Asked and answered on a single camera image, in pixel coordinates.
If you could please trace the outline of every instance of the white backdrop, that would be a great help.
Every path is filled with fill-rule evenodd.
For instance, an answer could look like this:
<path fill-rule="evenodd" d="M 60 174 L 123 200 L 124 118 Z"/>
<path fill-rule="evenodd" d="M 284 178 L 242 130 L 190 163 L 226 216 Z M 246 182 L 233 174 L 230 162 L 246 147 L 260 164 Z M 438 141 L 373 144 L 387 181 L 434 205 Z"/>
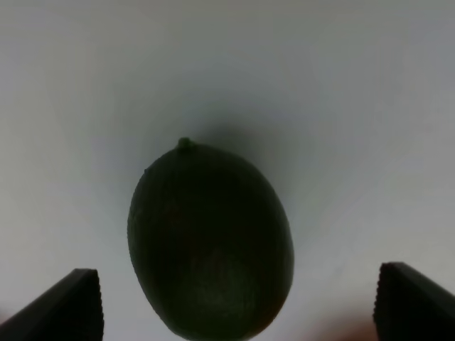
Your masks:
<path fill-rule="evenodd" d="M 276 188 L 294 285 L 262 341 L 338 341 L 381 262 L 455 291 L 455 3 L 0 0 L 0 316 L 100 272 L 105 340 L 178 340 L 129 261 L 134 187 L 181 136 Z"/>

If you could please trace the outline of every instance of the white surface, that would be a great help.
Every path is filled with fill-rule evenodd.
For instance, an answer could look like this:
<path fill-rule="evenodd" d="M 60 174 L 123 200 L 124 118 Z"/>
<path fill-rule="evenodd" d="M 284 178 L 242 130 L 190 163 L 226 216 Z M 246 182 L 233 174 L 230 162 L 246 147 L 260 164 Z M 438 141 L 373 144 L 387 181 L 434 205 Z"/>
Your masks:
<path fill-rule="evenodd" d="M 178 340 L 126 220 L 181 136 L 248 157 L 288 212 L 294 285 L 256 340 L 369 314 L 383 261 L 455 291 L 453 1 L 38 2 L 0 2 L 4 315 L 91 267 L 106 341 Z"/>

